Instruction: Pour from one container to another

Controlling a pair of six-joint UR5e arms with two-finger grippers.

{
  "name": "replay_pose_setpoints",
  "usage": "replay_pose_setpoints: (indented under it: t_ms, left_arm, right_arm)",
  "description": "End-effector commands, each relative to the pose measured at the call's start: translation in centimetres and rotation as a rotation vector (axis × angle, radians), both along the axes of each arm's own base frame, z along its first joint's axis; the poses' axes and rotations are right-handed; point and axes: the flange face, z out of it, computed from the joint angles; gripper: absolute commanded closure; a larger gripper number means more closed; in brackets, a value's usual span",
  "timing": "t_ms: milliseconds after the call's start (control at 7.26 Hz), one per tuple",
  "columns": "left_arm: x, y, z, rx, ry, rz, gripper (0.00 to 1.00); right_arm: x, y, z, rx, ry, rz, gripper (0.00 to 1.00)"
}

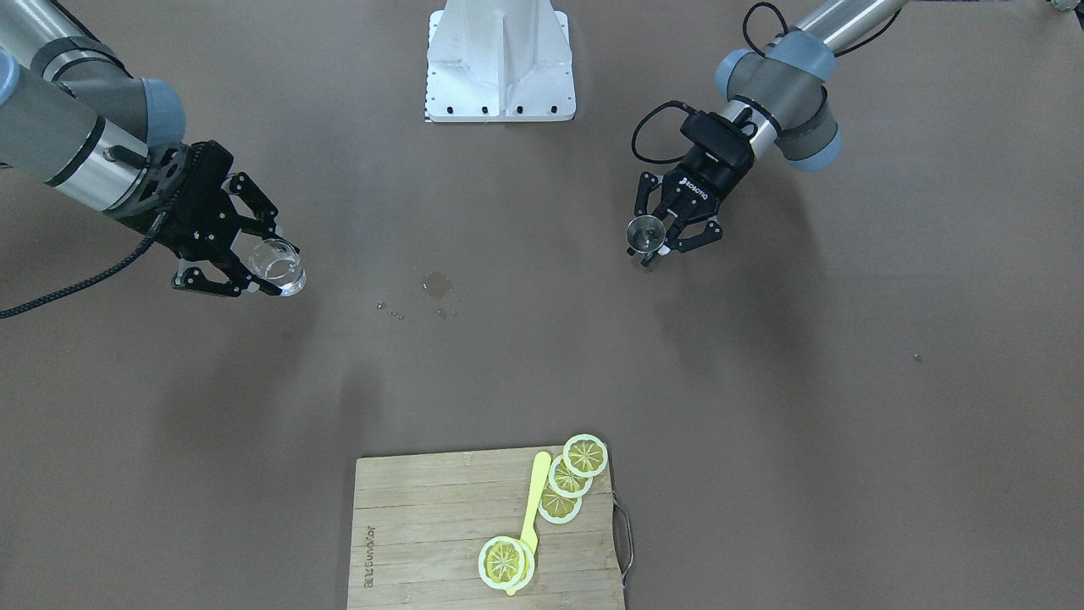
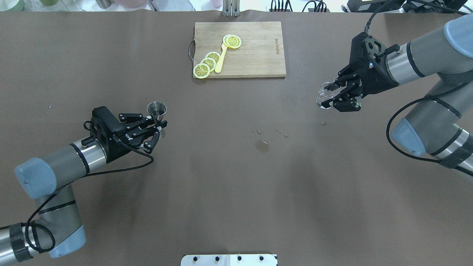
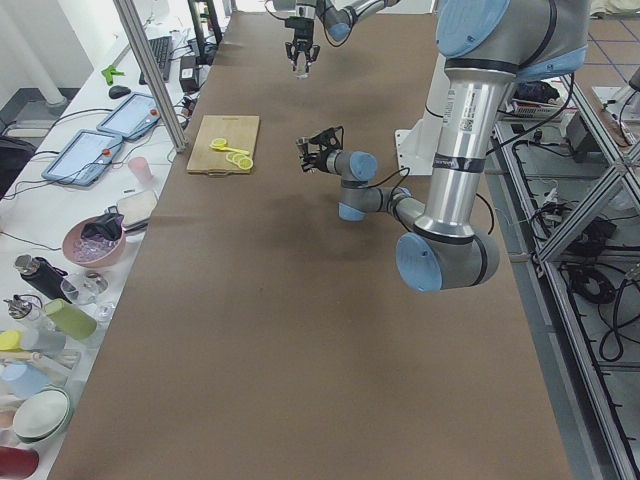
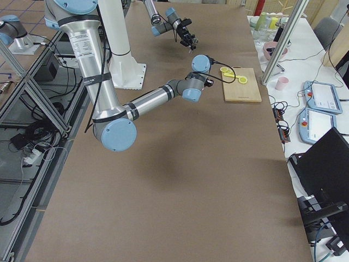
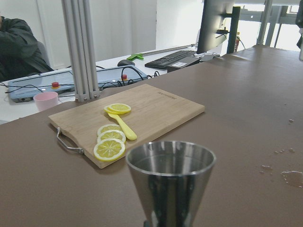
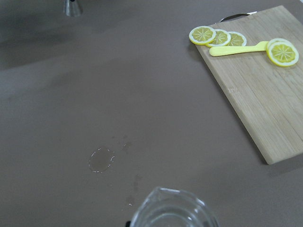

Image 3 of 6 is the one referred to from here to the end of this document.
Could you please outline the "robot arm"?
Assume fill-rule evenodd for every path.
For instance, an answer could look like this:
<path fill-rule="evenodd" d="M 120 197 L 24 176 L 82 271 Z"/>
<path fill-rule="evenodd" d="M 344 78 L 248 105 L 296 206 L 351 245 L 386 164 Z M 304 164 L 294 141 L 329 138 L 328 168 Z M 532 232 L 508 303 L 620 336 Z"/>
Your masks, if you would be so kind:
<path fill-rule="evenodd" d="M 341 180 L 339 215 L 360 221 L 384 211 L 405 228 L 396 245 L 403 281 L 419 292 L 471 287 L 497 270 L 496 242 L 470 222 L 497 111 L 509 88 L 572 73 L 584 63 L 586 1 L 447 1 L 436 44 L 449 87 L 428 198 L 372 182 L 376 158 L 347 151 L 328 128 L 296 145 L 304 170 Z"/>
<path fill-rule="evenodd" d="M 293 13 L 284 19 L 284 26 L 293 31 L 292 40 L 285 43 L 285 52 L 296 77 L 307 78 L 319 56 L 320 46 L 314 41 L 316 20 L 321 22 L 329 44 L 339 47 L 359 21 L 396 4 L 398 1 L 394 0 L 348 1 L 344 7 L 337 8 L 335 2 L 329 0 L 296 1 Z"/>

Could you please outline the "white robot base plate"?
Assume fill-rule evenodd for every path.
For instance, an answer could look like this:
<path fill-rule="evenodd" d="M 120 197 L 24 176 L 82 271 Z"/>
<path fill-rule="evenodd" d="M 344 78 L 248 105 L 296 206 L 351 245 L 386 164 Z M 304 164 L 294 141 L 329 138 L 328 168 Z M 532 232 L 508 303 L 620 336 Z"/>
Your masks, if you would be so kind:
<path fill-rule="evenodd" d="M 395 131 L 399 168 L 408 168 L 411 176 L 430 176 L 444 116 L 449 80 L 435 71 L 425 102 L 423 115 L 411 129 Z"/>

